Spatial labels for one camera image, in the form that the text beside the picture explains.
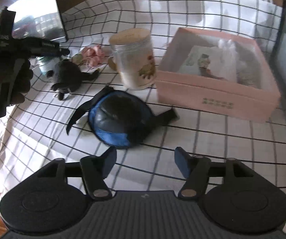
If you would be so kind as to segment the gloved left hand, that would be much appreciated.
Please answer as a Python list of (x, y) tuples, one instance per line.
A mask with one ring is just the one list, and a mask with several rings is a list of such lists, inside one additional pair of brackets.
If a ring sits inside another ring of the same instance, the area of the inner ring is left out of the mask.
[[(10, 101), (6, 106), (17, 105), (25, 101), (24, 95), (31, 88), (30, 81), (33, 78), (33, 71), (30, 69), (30, 61), (25, 60), (20, 71), (18, 72), (12, 91), (10, 93)], [(9, 81), (10, 70), (8, 66), (0, 66), (0, 82)]]

